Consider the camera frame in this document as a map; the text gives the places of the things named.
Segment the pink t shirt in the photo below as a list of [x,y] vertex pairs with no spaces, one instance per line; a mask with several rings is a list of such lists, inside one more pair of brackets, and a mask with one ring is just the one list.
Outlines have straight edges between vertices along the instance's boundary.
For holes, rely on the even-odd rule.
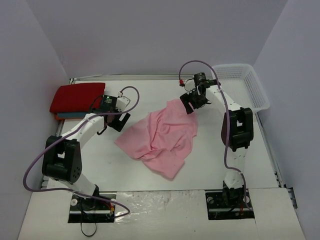
[[173,99],[130,126],[114,143],[130,158],[173,180],[192,152],[197,133],[196,114],[187,114],[182,101]]

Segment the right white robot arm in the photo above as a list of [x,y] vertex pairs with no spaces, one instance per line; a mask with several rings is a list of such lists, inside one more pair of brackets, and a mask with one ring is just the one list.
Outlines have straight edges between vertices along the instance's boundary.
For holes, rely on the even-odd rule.
[[247,150],[254,138],[253,111],[242,107],[223,91],[217,80],[205,73],[193,76],[193,89],[179,98],[189,115],[205,105],[216,104],[223,114],[221,140],[225,146],[223,162],[227,172],[222,183],[222,202],[229,207],[244,198],[246,183],[243,171]]

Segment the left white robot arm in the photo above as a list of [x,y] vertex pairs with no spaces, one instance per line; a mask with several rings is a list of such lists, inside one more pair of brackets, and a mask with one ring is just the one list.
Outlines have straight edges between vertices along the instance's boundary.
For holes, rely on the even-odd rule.
[[50,136],[46,141],[45,146],[49,147],[61,140],[44,154],[42,174],[83,197],[82,203],[89,209],[97,208],[101,197],[99,187],[82,173],[81,149],[94,135],[101,135],[107,127],[120,132],[131,116],[126,113],[120,119],[130,102],[125,96],[103,95],[98,108],[90,109],[75,127],[61,136]]

